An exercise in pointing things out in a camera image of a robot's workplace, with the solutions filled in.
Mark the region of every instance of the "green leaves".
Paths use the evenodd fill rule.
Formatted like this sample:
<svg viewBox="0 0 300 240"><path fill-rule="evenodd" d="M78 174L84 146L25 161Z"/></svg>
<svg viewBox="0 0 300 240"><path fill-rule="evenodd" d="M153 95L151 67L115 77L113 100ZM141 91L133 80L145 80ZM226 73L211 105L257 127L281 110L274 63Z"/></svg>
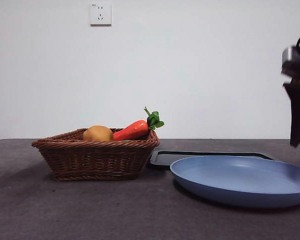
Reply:
<svg viewBox="0 0 300 240"><path fill-rule="evenodd" d="M163 121L160 121L159 112L153 111L152 113L150 113L146 107L144 107L144 110L146 114L148 114L148 118L146 119L146 122L150 130L155 130L156 128L160 128L163 125L165 125Z"/></svg>

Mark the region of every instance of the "electrical outlet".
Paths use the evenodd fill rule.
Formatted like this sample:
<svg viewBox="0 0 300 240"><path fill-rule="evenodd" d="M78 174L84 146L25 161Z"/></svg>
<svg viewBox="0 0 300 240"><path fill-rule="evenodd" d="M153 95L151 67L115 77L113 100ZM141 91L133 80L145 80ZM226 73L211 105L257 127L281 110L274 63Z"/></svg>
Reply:
<svg viewBox="0 0 300 240"><path fill-rule="evenodd" d="M94 2L90 5L90 25L111 25L111 3Z"/></svg>

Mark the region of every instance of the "black tray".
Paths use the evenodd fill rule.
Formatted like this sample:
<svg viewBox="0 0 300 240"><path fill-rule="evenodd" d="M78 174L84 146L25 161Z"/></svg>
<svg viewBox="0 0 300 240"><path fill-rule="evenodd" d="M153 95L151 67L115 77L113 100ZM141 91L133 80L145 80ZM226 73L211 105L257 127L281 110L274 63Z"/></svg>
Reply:
<svg viewBox="0 0 300 240"><path fill-rule="evenodd" d="M243 157L255 157L262 159L274 160L273 158L266 156L258 152L197 152L197 151L167 151L160 150L154 151L150 160L148 161L148 166L152 168L159 169L170 169L170 164L173 162L194 157L194 156L243 156Z"/></svg>

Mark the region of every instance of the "table surface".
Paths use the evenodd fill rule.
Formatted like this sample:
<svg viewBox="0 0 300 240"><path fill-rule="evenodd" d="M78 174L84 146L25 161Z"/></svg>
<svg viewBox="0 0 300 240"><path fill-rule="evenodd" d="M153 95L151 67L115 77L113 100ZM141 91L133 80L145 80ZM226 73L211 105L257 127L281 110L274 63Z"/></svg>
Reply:
<svg viewBox="0 0 300 240"><path fill-rule="evenodd" d="M0 140L0 240L300 240L300 205L214 203L150 167L129 181L58 182L32 141ZM155 150L254 152L300 166L288 140L162 139Z"/></svg>

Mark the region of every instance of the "woven basket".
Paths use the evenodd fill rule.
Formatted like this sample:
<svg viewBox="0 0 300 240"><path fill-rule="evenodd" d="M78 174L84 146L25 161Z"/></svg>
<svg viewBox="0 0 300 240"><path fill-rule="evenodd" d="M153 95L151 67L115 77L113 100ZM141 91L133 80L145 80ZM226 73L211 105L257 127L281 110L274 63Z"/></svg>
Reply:
<svg viewBox="0 0 300 240"><path fill-rule="evenodd" d="M111 128L112 132L122 128ZM32 142L58 181L132 180L160 144L155 131L136 140L82 140L86 128Z"/></svg>

